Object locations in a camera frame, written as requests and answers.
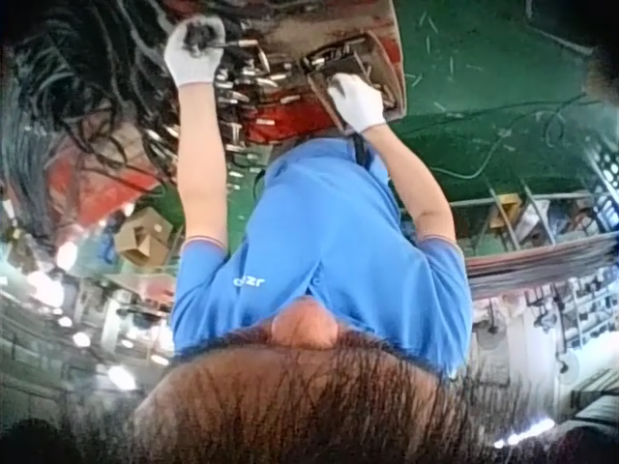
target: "workshop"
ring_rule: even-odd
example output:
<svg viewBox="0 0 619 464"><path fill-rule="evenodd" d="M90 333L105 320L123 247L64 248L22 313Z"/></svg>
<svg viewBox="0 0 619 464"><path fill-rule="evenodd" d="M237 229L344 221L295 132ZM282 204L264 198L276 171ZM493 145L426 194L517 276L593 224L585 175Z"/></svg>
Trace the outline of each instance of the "workshop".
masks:
<svg viewBox="0 0 619 464"><path fill-rule="evenodd" d="M0 462L616 462L612 11L5 0Z"/></svg>

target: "green floor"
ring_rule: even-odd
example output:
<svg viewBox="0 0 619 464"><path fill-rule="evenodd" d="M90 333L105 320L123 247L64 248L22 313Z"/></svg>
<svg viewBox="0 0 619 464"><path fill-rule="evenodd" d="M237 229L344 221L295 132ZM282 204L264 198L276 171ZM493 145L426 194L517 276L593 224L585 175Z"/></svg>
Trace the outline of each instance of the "green floor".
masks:
<svg viewBox="0 0 619 464"><path fill-rule="evenodd" d="M590 175L587 137L617 137L615 109L583 104L588 100L562 104L581 93L585 59L527 25L523 2L395 2L408 85L398 134L428 165L460 174L478 170L495 146L474 180L436 174L449 199L486 197L487 183L499 193L516 191L518 178L535 192L580 188ZM253 176L240 185L230 194L233 245L251 213ZM174 192L152 201L182 222Z"/></svg>

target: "shirt sleeve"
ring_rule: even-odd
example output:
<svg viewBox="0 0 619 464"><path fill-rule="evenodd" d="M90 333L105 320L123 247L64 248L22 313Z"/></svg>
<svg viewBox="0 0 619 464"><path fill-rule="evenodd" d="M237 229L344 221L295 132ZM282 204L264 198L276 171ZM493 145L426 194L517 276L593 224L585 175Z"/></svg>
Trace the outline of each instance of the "shirt sleeve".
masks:
<svg viewBox="0 0 619 464"><path fill-rule="evenodd" d="M189 240L181 250L181 263L176 276L176 292L172 309L172 332L176 352L191 347L202 336L206 297L226 252L207 240Z"/></svg>
<svg viewBox="0 0 619 464"><path fill-rule="evenodd" d="M473 301L464 255L459 246L440 237L428 237L418 247L426 256L440 304L442 330L448 340L445 364L455 370L466 361L473 327Z"/></svg>

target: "worker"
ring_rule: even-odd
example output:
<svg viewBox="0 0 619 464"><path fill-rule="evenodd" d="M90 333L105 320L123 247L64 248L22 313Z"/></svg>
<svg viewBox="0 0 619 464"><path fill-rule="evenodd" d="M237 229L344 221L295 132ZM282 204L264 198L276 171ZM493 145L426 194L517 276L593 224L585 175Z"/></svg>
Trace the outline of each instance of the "worker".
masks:
<svg viewBox="0 0 619 464"><path fill-rule="evenodd" d="M189 23L225 42L218 18L197 16L164 53L180 102L186 241L171 315L179 365L135 414L149 450L169 450L163 434L184 452L226 449L222 462L401 462L411 437L459 430L465 415L444 383L471 336L464 258L445 195L386 124L381 94L335 76L329 94L365 139L367 162L346 138L313 139L275 160L229 255L213 85L223 49L192 56ZM414 220L414 246L390 179Z"/></svg>

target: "white glove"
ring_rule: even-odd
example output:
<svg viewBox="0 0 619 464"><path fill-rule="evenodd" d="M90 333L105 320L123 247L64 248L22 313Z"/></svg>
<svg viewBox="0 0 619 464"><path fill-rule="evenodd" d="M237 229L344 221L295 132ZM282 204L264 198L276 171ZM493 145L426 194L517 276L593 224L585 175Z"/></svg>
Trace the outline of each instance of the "white glove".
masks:
<svg viewBox="0 0 619 464"><path fill-rule="evenodd" d="M190 23L210 26L215 32L214 42L225 43L225 28L217 16L199 14L179 23L167 39L163 54L163 59L172 74L176 87L203 82L212 83L223 56L222 47L209 47L200 56L191 56L185 48L187 26Z"/></svg>
<svg viewBox="0 0 619 464"><path fill-rule="evenodd" d="M328 91L339 115L355 132L386 123L382 95L360 76L338 73Z"/></svg>

